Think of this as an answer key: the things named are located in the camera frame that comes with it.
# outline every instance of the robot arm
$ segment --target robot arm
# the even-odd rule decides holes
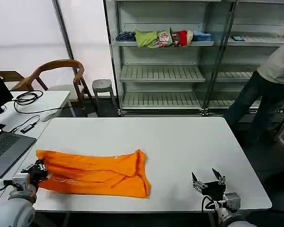
[[[205,208],[213,209],[217,212],[220,227],[256,227],[245,221],[244,216],[239,213],[240,197],[237,193],[224,194],[226,190],[225,176],[213,169],[213,173],[218,181],[202,183],[193,175],[193,187],[204,195],[202,210],[205,199],[210,200]],[[36,202],[36,192],[38,183],[47,177],[47,170],[42,160],[37,160],[35,164],[23,169],[20,174],[16,174],[12,181],[0,181],[4,184],[4,189],[8,185],[14,187],[9,199],[0,205],[0,227],[28,227],[34,220]]]
[[[239,212],[241,199],[235,192],[225,194],[225,176],[212,169],[218,181],[203,183],[198,181],[192,173],[193,187],[204,195],[202,201],[202,213],[205,199],[210,202],[205,205],[206,209],[215,210],[218,214],[219,225],[221,227],[256,227],[245,220]]]
[[[3,181],[4,187],[14,186],[9,199],[0,205],[0,227],[28,227],[34,220],[38,182],[46,179],[47,170],[42,161],[16,174],[12,181]]]

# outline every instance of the white wall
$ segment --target white wall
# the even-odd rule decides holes
[[[103,2],[61,0],[60,6],[74,58],[85,67],[90,91],[95,79],[113,82]],[[51,0],[0,1],[0,70],[16,70],[27,77],[48,61],[68,58]],[[71,69],[42,73],[49,87],[71,84],[73,77]]]
[[[111,79],[115,92],[103,1],[60,0],[60,7],[74,58],[84,65],[88,86],[95,79]]]

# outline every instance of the orange cloth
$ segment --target orange cloth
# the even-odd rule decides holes
[[[150,184],[145,175],[146,155],[141,150],[122,156],[89,157],[37,150],[50,179],[39,187],[61,193],[117,195],[147,198]]]

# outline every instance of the smartphone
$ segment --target smartphone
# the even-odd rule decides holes
[[[232,35],[231,37],[234,41],[239,41],[239,42],[245,41],[241,36],[238,36],[238,35]]]

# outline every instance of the white table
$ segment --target white table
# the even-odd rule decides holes
[[[226,192],[241,197],[242,210],[271,207],[264,188],[226,121],[197,118],[55,118],[20,169],[36,160],[37,149],[71,154],[116,156],[141,149],[148,157],[149,199],[67,195],[39,189],[36,210],[90,212],[201,211],[202,195],[192,186],[193,171],[203,182],[226,176]],[[0,203],[8,198],[6,190]]]
[[[24,93],[24,92],[11,92],[14,98],[16,98],[18,95]],[[69,91],[46,91],[44,92],[43,96],[39,98],[37,101],[34,103],[27,105],[27,106],[18,106],[18,110],[21,110],[23,112],[34,112],[34,111],[40,111],[40,110],[46,110],[46,109],[51,109],[51,108],[58,108],[58,107],[63,107],[66,105],[68,102],[68,96],[70,92]],[[28,120],[30,117],[38,114],[20,114],[17,113],[14,109],[13,106],[14,102],[9,102],[6,103],[5,106],[7,109],[4,111],[4,113],[0,114],[0,123],[6,124],[6,126],[3,128],[4,131],[10,131],[14,127],[21,125],[24,123],[26,120]],[[33,118],[29,123],[33,123],[37,120],[38,118]],[[35,125],[33,129],[28,131],[26,136],[33,137],[38,139],[40,135],[42,134],[43,130],[46,128],[50,121],[47,122],[38,122],[38,124]],[[16,134],[23,135],[20,132],[20,129],[16,132]],[[18,170],[19,166],[25,159],[26,155],[28,154],[25,153],[20,160],[14,164],[14,166],[4,175],[3,179],[11,179],[12,176],[15,174],[15,172]]]

